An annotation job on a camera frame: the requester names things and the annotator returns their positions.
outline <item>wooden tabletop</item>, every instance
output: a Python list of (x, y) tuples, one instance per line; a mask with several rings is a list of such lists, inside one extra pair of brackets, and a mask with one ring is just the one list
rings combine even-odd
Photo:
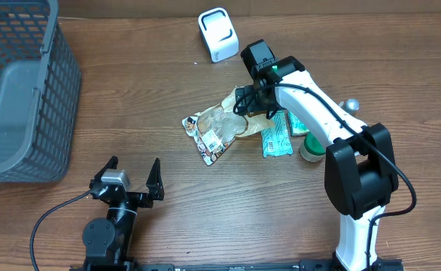
[[(441, 14), (233, 18), (242, 50), (263, 38), (295, 56), (331, 98), (360, 101), (358, 117), (391, 132), (397, 165), (418, 206), (383, 218), (377, 252), (406, 270), (441, 270)], [(142, 209), (132, 239), (141, 263), (265, 263), (328, 258), (339, 213), (324, 191), (324, 163), (294, 154), (264, 159), (259, 134), (239, 139), (213, 165), (202, 161), (182, 118), (251, 84), (239, 57), (211, 64), (196, 18), (74, 20), (61, 25), (83, 72), (71, 165), (54, 184), (0, 184), (0, 270), (32, 270), (29, 237), (45, 211), (88, 189), (119, 157), (132, 190), (161, 160), (166, 197)], [(410, 203), (400, 183), (388, 211)], [(82, 199), (40, 226), (42, 271), (84, 260), (84, 226), (107, 206)]]

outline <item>cable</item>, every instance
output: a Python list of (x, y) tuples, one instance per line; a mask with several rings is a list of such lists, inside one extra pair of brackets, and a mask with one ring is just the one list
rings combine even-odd
[(80, 196), (77, 196), (73, 199), (70, 199), (62, 204), (59, 204), (53, 208), (51, 208), (50, 210), (48, 210), (46, 213), (44, 213), (37, 221), (37, 224), (35, 224), (35, 226), (33, 227), (33, 231), (32, 231), (32, 236), (30, 237), (30, 257), (32, 259), (32, 264), (33, 264), (33, 269), (35, 271), (39, 271), (38, 270), (38, 265), (37, 265), (37, 261), (35, 259), (35, 252), (33, 251), (33, 241), (35, 239), (35, 234), (37, 233), (38, 227), (40, 226), (40, 223), (51, 213), (53, 213), (54, 211), (62, 208), (63, 206), (66, 206), (72, 202), (76, 202), (77, 200), (85, 197), (86, 195), (88, 195), (90, 193), (90, 190), (88, 190), (87, 192), (81, 194)]
[(411, 182), (409, 181), (408, 177), (406, 177), (406, 175), (401, 171), (401, 169), (399, 169), (395, 164), (393, 164), (381, 151), (379, 151), (375, 146), (373, 146), (371, 143), (369, 143), (365, 138), (363, 138), (363, 136), (361, 136), (359, 133), (357, 133), (356, 131), (354, 131), (346, 122), (345, 120), (343, 120), (335, 111), (333, 108), (330, 107), (330, 105), (324, 101), (324, 99), (322, 99), (322, 97), (320, 97), (317, 93), (315, 93), (314, 91), (312, 91), (311, 89), (307, 88), (307, 87), (301, 87), (299, 85), (296, 84), (270, 84), (270, 85), (266, 85), (266, 86), (262, 86), (262, 87), (258, 87), (256, 89), (254, 89), (252, 92), (244, 94), (243, 96), (241, 96), (239, 98), (239, 100), (235, 103), (234, 108), (233, 108), (233, 112), (235, 114), (239, 114), (239, 112), (237, 111), (237, 108), (239, 106), (239, 104), (241, 103), (242, 100), (246, 99), (247, 97), (251, 96), (251, 95), (256, 95), (259, 91), (261, 90), (265, 90), (265, 89), (269, 89), (269, 88), (273, 88), (273, 87), (290, 87), (290, 88), (294, 88), (297, 90), (302, 90), (305, 93), (309, 93), (312, 96), (314, 96), (321, 104), (324, 105), (324, 107), (333, 115), (333, 117), (339, 121), (341, 123), (341, 125), (346, 128), (351, 134), (353, 134), (353, 136), (356, 136), (362, 143), (364, 146), (366, 146), (368, 149), (370, 149), (372, 152), (374, 152), (378, 157), (380, 157), (382, 160), (384, 160), (404, 181), (404, 183), (406, 184), (406, 186), (409, 189), (409, 192), (411, 193), (411, 205), (401, 211), (395, 211), (395, 212), (388, 212), (388, 213), (384, 213), (384, 214), (380, 214), (380, 215), (376, 215), (371, 221), (370, 221), (370, 227), (368, 229), (368, 240), (367, 240), (367, 247), (366, 247), (366, 270), (370, 269), (370, 249), (371, 249), (371, 238), (372, 238), (372, 234), (373, 234), (373, 227), (376, 223), (376, 221), (380, 218), (385, 218), (385, 217), (390, 217), (390, 216), (397, 216), (397, 215), (404, 215), (407, 214), (409, 212), (411, 212), (415, 206), (416, 206), (416, 192), (415, 192), (415, 188), (412, 186)]

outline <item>metal can lid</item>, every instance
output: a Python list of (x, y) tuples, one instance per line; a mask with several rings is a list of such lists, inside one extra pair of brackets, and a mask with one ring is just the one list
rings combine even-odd
[(311, 132), (309, 132), (304, 139), (304, 148), (312, 155), (321, 156), (326, 154), (321, 143), (319, 143)]

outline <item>black cable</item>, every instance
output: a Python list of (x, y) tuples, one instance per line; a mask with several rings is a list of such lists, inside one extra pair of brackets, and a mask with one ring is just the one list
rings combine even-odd
[(261, 90), (265, 90), (265, 89), (269, 89), (269, 88), (273, 88), (273, 87), (290, 87), (290, 88), (294, 88), (297, 90), (302, 90), (305, 93), (309, 93), (312, 96), (314, 96), (321, 104), (324, 105), (324, 107), (333, 115), (333, 117), (339, 121), (341, 123), (341, 125), (346, 128), (351, 134), (353, 134), (353, 136), (356, 136), (362, 143), (364, 146), (366, 146), (367, 148), (369, 148), (372, 152), (374, 152), (378, 157), (380, 157), (382, 160), (384, 160), (404, 181), (404, 183), (406, 184), (406, 186), (409, 189), (409, 192), (411, 193), (411, 205), (401, 211), (396, 211), (396, 212), (388, 212), (388, 213), (384, 213), (384, 214), (380, 214), (380, 215), (376, 215), (371, 221), (370, 221), (370, 227), (368, 229), (368, 240), (367, 240), (367, 247), (366, 247), (366, 270), (370, 269), (370, 249), (371, 249), (371, 238), (372, 238), (372, 234), (373, 234), (373, 226), (376, 223), (376, 221), (380, 218), (385, 218), (385, 217), (390, 217), (390, 216), (397, 216), (397, 215), (404, 215), (407, 214), (409, 212), (411, 212), (415, 206), (416, 206), (416, 192), (415, 192), (415, 188), (412, 186), (411, 182), (409, 181), (408, 177), (406, 177), (406, 175), (401, 171), (401, 169), (399, 169), (395, 164), (393, 164), (383, 153), (381, 153), (381, 151), (379, 151), (376, 147), (374, 147), (371, 143), (369, 143), (365, 138), (363, 138), (359, 133), (357, 133), (356, 131), (354, 131), (335, 111), (333, 108), (331, 108), (331, 106), (324, 101), (324, 99), (322, 99), (322, 97), (320, 97), (317, 93), (315, 93), (314, 91), (312, 91), (311, 89), (307, 88), (307, 87), (301, 87), (299, 85), (296, 84), (270, 84), (270, 85), (266, 85), (266, 86), (262, 86), (262, 87), (258, 87), (256, 89), (254, 89), (252, 92), (244, 94), (243, 96), (241, 96), (239, 98), (239, 100), (235, 103), (233, 111), (235, 114), (239, 114), (239, 112), (237, 111), (237, 108), (239, 106), (239, 104), (242, 102), (243, 99), (246, 99), (247, 97), (251, 96), (251, 95), (256, 95), (259, 91)]
[(35, 224), (35, 226), (33, 227), (33, 231), (32, 231), (32, 236), (30, 237), (30, 257), (32, 259), (32, 264), (33, 264), (33, 269), (35, 271), (39, 271), (38, 270), (38, 265), (37, 265), (37, 261), (35, 259), (35, 252), (33, 251), (33, 241), (35, 239), (35, 234), (37, 233), (38, 227), (40, 226), (40, 223), (51, 213), (53, 213), (54, 211), (62, 208), (63, 206), (66, 206), (72, 202), (76, 202), (77, 200), (85, 197), (86, 195), (88, 195), (90, 193), (90, 190), (88, 190), (87, 192), (81, 194), (80, 196), (77, 196), (73, 199), (70, 199), (62, 204), (59, 204), (53, 208), (51, 208), (50, 210), (48, 210), (46, 213), (44, 213), (37, 221), (37, 224)]

